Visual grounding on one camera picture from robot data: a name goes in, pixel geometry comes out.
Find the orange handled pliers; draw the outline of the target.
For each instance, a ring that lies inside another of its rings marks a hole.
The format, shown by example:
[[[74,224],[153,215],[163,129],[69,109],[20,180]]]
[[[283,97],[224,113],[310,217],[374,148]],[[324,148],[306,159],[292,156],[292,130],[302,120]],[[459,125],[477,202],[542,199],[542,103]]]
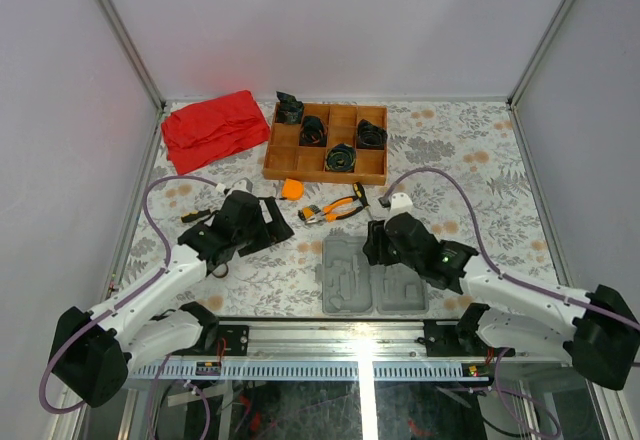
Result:
[[[355,195],[340,198],[325,207],[319,207],[322,211],[321,220],[317,223],[346,220],[360,213],[362,205]]]

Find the grey plastic tool case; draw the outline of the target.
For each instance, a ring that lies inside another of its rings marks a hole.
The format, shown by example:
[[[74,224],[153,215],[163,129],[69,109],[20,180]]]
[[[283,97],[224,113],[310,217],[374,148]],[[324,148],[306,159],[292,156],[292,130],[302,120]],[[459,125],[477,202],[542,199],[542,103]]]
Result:
[[[426,283],[402,264],[371,266],[362,236],[328,236],[316,280],[329,316],[422,315],[429,310]]]

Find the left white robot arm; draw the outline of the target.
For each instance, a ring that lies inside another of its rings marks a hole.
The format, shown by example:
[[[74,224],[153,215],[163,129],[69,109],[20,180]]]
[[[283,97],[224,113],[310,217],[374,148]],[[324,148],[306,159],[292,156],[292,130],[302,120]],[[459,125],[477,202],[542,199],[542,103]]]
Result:
[[[129,375],[174,353],[208,354],[219,342],[219,320],[191,301],[162,307],[234,256],[290,239],[293,229],[275,198],[233,190],[211,221],[184,231],[167,262],[104,302],[72,307],[56,326],[47,369],[92,408],[107,403]]]

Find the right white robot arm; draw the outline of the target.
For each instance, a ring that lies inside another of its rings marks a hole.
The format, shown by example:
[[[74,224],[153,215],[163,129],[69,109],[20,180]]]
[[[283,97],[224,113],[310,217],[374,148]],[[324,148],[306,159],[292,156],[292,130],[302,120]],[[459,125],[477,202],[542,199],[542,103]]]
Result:
[[[368,224],[370,265],[401,264],[428,285],[472,298],[456,329],[458,347],[553,357],[585,379],[620,391],[639,351],[639,323],[621,294],[518,280],[475,248],[437,239],[409,213]]]

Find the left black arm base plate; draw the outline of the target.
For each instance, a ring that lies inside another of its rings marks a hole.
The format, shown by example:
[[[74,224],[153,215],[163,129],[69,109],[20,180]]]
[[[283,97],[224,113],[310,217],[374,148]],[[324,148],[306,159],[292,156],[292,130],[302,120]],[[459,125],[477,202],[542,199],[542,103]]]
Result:
[[[248,325],[221,325],[202,355],[215,358],[217,361],[227,357],[242,357],[248,353],[250,327]]]

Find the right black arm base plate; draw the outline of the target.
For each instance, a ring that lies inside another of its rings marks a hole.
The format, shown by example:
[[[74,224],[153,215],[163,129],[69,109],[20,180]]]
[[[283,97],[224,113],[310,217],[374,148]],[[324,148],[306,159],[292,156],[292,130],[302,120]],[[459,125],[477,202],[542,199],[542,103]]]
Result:
[[[414,342],[421,345],[428,356],[483,357],[490,351],[499,353],[505,346],[490,346],[479,336],[479,322],[473,320],[424,320],[422,335]]]

